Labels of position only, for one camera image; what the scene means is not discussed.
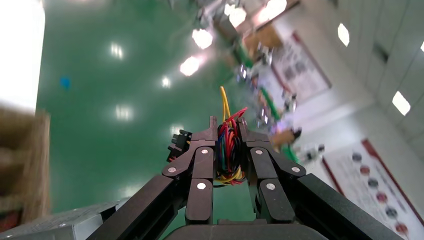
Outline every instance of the wire bundle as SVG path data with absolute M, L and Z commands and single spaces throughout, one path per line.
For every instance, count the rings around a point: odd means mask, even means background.
M 239 130 L 237 129 L 236 120 L 241 117 L 247 107 L 238 111 L 234 115 L 230 115 L 227 95 L 224 87 L 220 87 L 222 95 L 223 118 L 222 124 L 218 127 L 218 151 L 216 153 L 217 168 L 215 181 L 222 183 L 216 185 L 216 188 L 228 185 L 238 185 L 246 180 L 244 172 L 240 166 L 241 156 L 241 140 Z

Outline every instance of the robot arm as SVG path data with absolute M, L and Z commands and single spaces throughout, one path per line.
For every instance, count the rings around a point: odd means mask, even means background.
M 210 117 L 209 129 L 182 132 L 173 140 L 169 149 L 176 158 L 168 158 L 161 175 L 88 240 L 156 240 L 184 206 L 186 226 L 167 240 L 401 240 L 319 178 L 306 175 L 301 165 L 275 152 L 268 136 L 249 131 L 244 119 L 236 124 L 242 141 L 238 157 L 256 220 L 219 220 L 212 225 L 218 126 Z

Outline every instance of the wall poster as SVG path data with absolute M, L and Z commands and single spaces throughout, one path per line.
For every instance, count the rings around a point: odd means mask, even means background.
M 297 33 L 282 41 L 284 47 L 274 52 L 271 67 L 284 88 L 297 94 L 300 104 L 331 88 L 330 81 Z
M 324 155 L 336 189 L 405 240 L 422 240 L 424 221 L 368 140 Z

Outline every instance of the green floor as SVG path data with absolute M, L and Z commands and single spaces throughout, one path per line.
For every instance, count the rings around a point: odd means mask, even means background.
M 37 107 L 51 114 L 54 213 L 135 193 L 167 164 L 172 127 L 196 132 L 210 115 L 221 119 L 220 85 L 233 112 L 244 107 L 225 43 L 216 36 L 201 50 L 191 38 L 189 0 L 177 0 L 174 11 L 167 0 L 45 0 L 44 7 Z M 205 63 L 185 77 L 179 67 L 192 55 Z M 131 108 L 132 119 L 119 120 L 117 106 Z M 246 184 L 214 192 L 215 221 L 253 218 Z M 180 212 L 170 228 L 182 224 Z

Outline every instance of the circular icon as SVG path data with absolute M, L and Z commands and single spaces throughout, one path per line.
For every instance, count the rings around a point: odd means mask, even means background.
M 403 234 L 403 235 L 407 235 L 407 234 L 408 234 L 408 228 L 407 228 L 407 226 L 406 226 L 405 224 L 403 224 L 403 223 L 398 223 L 398 224 L 396 224 L 395 228 L 396 228 L 396 231 L 397 231 L 398 233 L 400 233 L 400 234 Z
M 362 155 L 359 152 L 354 152 L 352 154 L 352 160 L 354 162 L 361 162 L 362 161 Z
M 377 181 L 375 178 L 370 178 L 368 179 L 368 186 L 370 188 L 377 188 L 379 186 L 379 181 Z
M 365 175 L 365 176 L 370 175 L 370 167 L 368 167 L 367 165 L 360 166 L 360 169 L 359 170 L 360 170 L 360 173 L 362 175 Z
M 387 217 L 391 219 L 395 219 L 398 217 L 398 211 L 396 211 L 396 209 L 391 206 L 385 208 L 385 214 L 387 214 Z
M 384 192 L 382 191 L 378 192 L 376 197 L 379 203 L 382 203 L 382 204 L 387 203 L 387 195 Z

